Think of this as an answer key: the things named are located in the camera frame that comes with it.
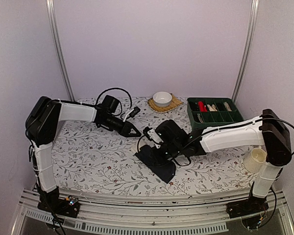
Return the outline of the black striped underwear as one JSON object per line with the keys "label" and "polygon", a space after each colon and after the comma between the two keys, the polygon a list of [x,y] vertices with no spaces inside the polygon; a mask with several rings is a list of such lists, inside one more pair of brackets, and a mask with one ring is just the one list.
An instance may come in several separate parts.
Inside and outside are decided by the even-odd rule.
{"label": "black striped underwear", "polygon": [[189,102],[188,104],[189,104],[190,109],[191,109],[192,112],[199,112],[199,111],[200,111],[200,108],[199,108],[197,102],[192,102],[192,101],[191,101],[191,102]]}

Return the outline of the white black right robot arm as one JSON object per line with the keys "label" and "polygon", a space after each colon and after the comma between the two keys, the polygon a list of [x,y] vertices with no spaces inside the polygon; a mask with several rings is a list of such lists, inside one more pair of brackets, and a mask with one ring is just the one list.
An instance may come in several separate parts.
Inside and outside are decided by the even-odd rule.
{"label": "white black right robot arm", "polygon": [[146,128],[144,134],[154,147],[147,144],[138,147],[138,156],[152,170],[168,167],[164,173],[156,174],[166,183],[174,174],[172,161],[183,155],[187,159],[217,150],[246,145],[264,146],[267,152],[265,163],[252,183],[247,199],[228,203],[226,211],[230,218],[266,211],[267,195],[283,167],[294,154],[291,149],[290,123],[281,120],[271,109],[247,121],[233,124],[195,129],[186,133],[172,119],[162,122],[157,128]]}

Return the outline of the dark navy underwear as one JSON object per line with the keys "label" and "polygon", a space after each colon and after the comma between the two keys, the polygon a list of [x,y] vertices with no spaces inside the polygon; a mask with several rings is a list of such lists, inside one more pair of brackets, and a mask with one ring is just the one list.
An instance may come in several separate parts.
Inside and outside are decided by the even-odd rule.
{"label": "dark navy underwear", "polygon": [[175,176],[176,165],[156,147],[145,144],[135,156],[166,184]]}

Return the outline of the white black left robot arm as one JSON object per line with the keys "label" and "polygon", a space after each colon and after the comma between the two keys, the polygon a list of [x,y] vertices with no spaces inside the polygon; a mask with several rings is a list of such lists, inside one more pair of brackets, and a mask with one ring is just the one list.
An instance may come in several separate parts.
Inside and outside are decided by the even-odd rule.
{"label": "white black left robot arm", "polygon": [[63,205],[74,203],[59,198],[59,187],[53,175],[51,151],[58,123],[62,121],[92,122],[99,128],[115,131],[123,137],[140,137],[140,131],[129,121],[140,109],[131,108],[125,118],[115,115],[120,101],[106,95],[102,103],[94,105],[51,99],[42,96],[25,121],[25,135],[30,141],[29,160],[37,177],[40,204],[52,212],[60,212]]}

